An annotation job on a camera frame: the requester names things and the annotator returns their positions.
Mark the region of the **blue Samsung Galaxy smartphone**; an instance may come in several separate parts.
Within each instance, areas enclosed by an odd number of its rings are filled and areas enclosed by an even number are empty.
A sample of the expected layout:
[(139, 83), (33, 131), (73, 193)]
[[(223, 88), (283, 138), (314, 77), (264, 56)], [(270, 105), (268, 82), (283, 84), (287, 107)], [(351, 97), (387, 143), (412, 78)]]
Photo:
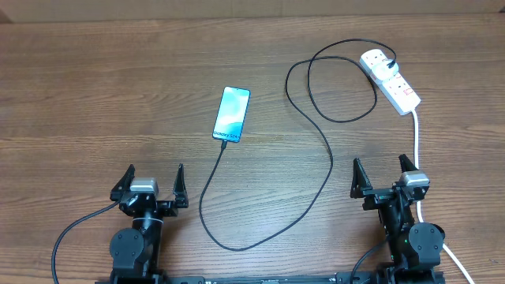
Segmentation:
[(212, 137), (238, 143), (241, 139), (251, 92), (243, 88), (226, 86), (223, 89)]

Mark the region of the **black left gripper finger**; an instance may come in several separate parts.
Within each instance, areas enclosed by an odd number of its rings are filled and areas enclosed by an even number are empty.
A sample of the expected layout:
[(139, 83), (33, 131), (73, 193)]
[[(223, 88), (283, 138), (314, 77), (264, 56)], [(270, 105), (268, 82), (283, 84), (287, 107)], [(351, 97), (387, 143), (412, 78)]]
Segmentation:
[(177, 208), (187, 208), (189, 206), (189, 198), (185, 187), (184, 179), (184, 165), (182, 163), (178, 166), (178, 172), (174, 181), (174, 203)]
[(129, 168), (124, 173), (122, 178), (110, 191), (110, 200), (119, 201), (122, 198), (122, 195), (129, 190), (129, 187), (134, 178), (135, 178), (135, 167), (133, 164), (130, 164)]

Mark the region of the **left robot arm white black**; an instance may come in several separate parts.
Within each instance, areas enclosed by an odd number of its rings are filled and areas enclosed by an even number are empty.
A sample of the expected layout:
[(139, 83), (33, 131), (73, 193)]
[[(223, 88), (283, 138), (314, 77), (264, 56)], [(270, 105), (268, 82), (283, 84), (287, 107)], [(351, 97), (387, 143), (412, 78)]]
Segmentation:
[(178, 216), (189, 206), (184, 166), (178, 166), (173, 200), (158, 198), (154, 177), (136, 177), (129, 166), (110, 191), (110, 199), (132, 220), (132, 226), (119, 230), (110, 240), (113, 268), (111, 283), (168, 283), (166, 272), (158, 267), (164, 219)]

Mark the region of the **white power strip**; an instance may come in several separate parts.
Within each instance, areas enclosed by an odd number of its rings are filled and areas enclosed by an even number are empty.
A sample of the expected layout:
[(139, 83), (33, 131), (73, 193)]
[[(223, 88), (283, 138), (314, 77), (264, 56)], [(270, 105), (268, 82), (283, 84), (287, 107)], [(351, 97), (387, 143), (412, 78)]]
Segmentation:
[(372, 74), (374, 65), (384, 60), (392, 59), (389, 59), (382, 50), (373, 49), (363, 53), (360, 64), (400, 115), (411, 113), (420, 104), (421, 99), (401, 73), (398, 71), (394, 77), (386, 81), (378, 81)]

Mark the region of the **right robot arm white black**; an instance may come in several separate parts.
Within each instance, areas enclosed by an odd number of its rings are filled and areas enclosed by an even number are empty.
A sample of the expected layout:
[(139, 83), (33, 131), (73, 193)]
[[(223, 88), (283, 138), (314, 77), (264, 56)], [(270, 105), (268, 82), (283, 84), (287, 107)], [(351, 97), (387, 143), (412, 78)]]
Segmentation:
[(425, 198), (430, 180), (406, 155), (398, 159), (402, 175), (389, 189), (374, 189), (360, 159), (353, 160), (350, 196), (362, 199), (365, 211), (378, 211), (386, 237), (357, 261), (350, 273), (351, 283), (364, 260), (384, 245), (390, 249), (391, 262), (378, 265), (368, 279), (360, 279), (361, 283), (445, 282), (443, 273), (435, 271), (440, 265), (445, 232), (436, 224), (415, 222), (410, 209)]

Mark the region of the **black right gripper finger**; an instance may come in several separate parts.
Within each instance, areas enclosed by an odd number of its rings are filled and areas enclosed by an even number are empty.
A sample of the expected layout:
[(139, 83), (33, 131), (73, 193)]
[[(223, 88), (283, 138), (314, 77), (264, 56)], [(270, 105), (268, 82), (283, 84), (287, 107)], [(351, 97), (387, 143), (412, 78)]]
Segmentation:
[(403, 173), (418, 170), (406, 154), (401, 154), (398, 159)]
[(361, 160), (359, 158), (355, 158), (353, 160), (353, 180), (350, 189), (350, 197), (354, 199), (364, 198), (365, 196), (370, 195), (372, 190), (372, 184), (365, 173)]

